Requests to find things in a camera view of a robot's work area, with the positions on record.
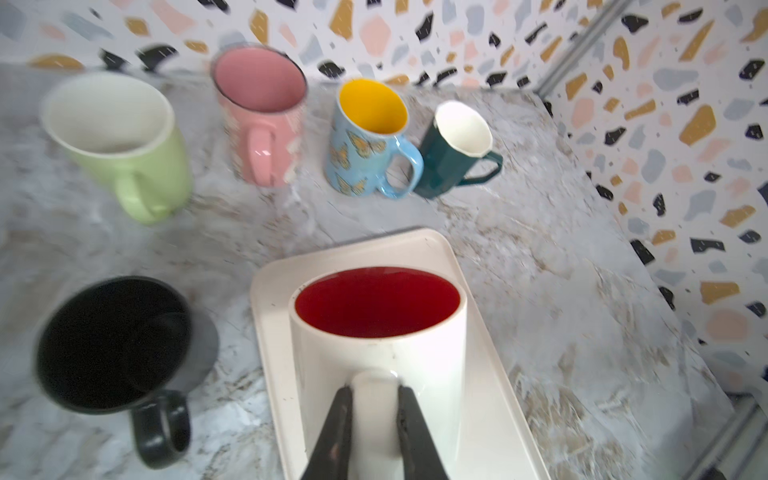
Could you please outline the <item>black mug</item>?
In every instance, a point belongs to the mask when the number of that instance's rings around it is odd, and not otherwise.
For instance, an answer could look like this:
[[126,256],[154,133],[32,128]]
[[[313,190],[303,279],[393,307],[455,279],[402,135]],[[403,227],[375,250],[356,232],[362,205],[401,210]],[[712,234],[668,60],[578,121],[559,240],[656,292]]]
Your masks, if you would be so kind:
[[39,336],[35,373],[46,396],[87,415],[127,412],[142,462],[159,470],[192,440],[187,397],[212,371],[215,324],[170,285],[123,276],[68,299]]

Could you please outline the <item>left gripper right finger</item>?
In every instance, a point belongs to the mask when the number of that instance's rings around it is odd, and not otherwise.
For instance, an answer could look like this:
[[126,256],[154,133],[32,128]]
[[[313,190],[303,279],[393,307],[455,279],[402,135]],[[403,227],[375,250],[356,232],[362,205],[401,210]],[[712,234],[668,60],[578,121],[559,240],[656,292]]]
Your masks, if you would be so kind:
[[448,480],[414,390],[398,387],[396,428],[405,480]]

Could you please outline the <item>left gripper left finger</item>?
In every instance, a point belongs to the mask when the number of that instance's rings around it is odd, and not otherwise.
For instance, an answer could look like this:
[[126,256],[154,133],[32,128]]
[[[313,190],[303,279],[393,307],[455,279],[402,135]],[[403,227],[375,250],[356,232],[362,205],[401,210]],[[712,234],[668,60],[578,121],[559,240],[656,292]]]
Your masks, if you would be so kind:
[[331,403],[302,480],[347,480],[352,450],[353,391],[340,388]]

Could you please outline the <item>light green mug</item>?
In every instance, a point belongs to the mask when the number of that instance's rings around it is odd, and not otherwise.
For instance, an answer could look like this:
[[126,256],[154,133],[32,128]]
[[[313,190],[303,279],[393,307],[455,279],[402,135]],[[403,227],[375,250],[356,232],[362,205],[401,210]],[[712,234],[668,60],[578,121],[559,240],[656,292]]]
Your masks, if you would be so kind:
[[110,72],[78,75],[46,94],[40,120],[133,220],[158,223],[190,199],[193,176],[176,115],[152,85]]

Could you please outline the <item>white mug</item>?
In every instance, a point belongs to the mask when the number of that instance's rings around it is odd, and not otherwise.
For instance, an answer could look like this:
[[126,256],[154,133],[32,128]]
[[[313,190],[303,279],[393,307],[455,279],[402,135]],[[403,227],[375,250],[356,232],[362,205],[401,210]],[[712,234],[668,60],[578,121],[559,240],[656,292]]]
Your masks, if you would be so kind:
[[353,391],[348,479],[404,479],[398,387],[414,390],[447,475],[462,413],[467,298],[401,267],[340,271],[302,286],[291,335],[308,461],[336,392]]

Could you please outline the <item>pink mug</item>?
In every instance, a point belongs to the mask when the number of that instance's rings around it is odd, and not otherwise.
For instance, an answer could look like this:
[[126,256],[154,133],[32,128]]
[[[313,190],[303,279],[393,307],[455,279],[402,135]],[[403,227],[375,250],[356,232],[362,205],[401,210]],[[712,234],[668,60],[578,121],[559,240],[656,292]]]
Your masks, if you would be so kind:
[[301,68],[270,47],[239,44],[219,52],[210,73],[236,174],[259,187],[290,184],[309,91]]

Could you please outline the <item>dark green mug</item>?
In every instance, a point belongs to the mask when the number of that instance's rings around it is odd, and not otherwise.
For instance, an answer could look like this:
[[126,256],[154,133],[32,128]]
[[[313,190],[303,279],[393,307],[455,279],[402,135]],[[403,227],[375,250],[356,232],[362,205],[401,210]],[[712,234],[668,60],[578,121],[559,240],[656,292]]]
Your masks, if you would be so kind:
[[[503,170],[503,157],[492,147],[491,129],[476,110],[456,100],[441,103],[419,146],[424,168],[414,192],[432,199],[454,187],[489,182]],[[467,177],[480,161],[495,167],[482,176]]]

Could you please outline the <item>light blue mug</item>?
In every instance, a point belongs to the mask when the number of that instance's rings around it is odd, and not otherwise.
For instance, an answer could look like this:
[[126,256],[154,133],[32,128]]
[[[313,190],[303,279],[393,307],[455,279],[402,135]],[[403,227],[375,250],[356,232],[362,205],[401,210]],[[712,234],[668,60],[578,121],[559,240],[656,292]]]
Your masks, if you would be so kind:
[[[330,186],[349,197],[378,191],[397,200],[410,194],[423,174],[424,160],[405,137],[408,123],[404,101],[386,84],[364,78],[344,83],[335,99],[324,164]],[[395,187],[388,180],[388,169],[396,156],[411,166],[405,187]]]

